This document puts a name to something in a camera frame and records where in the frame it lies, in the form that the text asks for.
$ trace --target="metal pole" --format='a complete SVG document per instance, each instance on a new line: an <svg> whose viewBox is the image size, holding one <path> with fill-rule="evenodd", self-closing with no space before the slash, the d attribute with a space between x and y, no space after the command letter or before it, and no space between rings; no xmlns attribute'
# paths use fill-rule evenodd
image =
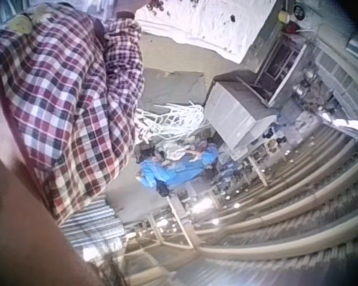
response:
<svg viewBox="0 0 358 286"><path fill-rule="evenodd" d="M264 186L268 186L268 183L266 181L266 177L265 175L262 173L262 171L260 170L260 168L258 167L256 161L251 157L251 156L248 156L248 160L249 162L251 162L252 166L253 166L253 169L255 169L258 177L260 178L260 180L263 182Z"/></svg>

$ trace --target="skin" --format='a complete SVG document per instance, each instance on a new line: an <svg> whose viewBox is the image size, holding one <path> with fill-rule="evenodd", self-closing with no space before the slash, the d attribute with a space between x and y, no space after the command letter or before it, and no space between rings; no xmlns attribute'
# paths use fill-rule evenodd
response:
<svg viewBox="0 0 358 286"><path fill-rule="evenodd" d="M147 3L118 0L116 11L135 13ZM103 285L32 188L0 104L0 285Z"/></svg>

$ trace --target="yellow object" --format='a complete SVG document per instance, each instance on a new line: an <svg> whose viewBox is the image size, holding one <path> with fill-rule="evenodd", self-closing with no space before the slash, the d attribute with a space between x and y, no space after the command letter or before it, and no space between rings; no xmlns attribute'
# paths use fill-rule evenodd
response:
<svg viewBox="0 0 358 286"><path fill-rule="evenodd" d="M22 34L30 34L32 32L32 22L24 15L15 16L9 21L8 27Z"/></svg>
<svg viewBox="0 0 358 286"><path fill-rule="evenodd" d="M279 20L282 23L288 24L291 20L291 16L286 11L280 11L279 12Z"/></svg>

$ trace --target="red object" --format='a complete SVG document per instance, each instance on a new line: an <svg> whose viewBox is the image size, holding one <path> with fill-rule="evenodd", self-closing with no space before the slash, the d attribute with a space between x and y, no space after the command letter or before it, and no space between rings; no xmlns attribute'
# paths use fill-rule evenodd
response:
<svg viewBox="0 0 358 286"><path fill-rule="evenodd" d="M287 34L298 34L298 30L301 30L301 27L293 21L290 21L282 28L282 31Z"/></svg>

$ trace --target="light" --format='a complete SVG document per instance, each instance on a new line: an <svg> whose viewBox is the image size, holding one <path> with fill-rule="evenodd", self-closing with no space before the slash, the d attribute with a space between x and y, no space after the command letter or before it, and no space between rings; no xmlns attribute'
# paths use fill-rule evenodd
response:
<svg viewBox="0 0 358 286"><path fill-rule="evenodd" d="M344 120L344 119L335 119L333 120L335 126L349 127L358 130L358 120Z"/></svg>
<svg viewBox="0 0 358 286"><path fill-rule="evenodd" d="M328 122L332 121L328 113L322 113L322 118Z"/></svg>
<svg viewBox="0 0 358 286"><path fill-rule="evenodd" d="M95 247L87 247L82 250L82 254L84 255L85 261L90 261L97 256L100 256L100 253Z"/></svg>
<svg viewBox="0 0 358 286"><path fill-rule="evenodd" d="M137 236L136 232L129 232L128 234L126 234L127 239L130 239L130 238L133 238L133 237L136 237L136 236Z"/></svg>
<svg viewBox="0 0 358 286"><path fill-rule="evenodd" d="M212 200L210 198L204 198L200 203L197 203L192 207L192 212L200 213L206 209L210 209L211 207L212 207Z"/></svg>
<svg viewBox="0 0 358 286"><path fill-rule="evenodd" d="M162 219L162 220L160 220L160 221L158 221L158 222L156 223L156 226L157 226L158 228L161 228L162 226L166 226L167 223L168 223L168 220Z"/></svg>

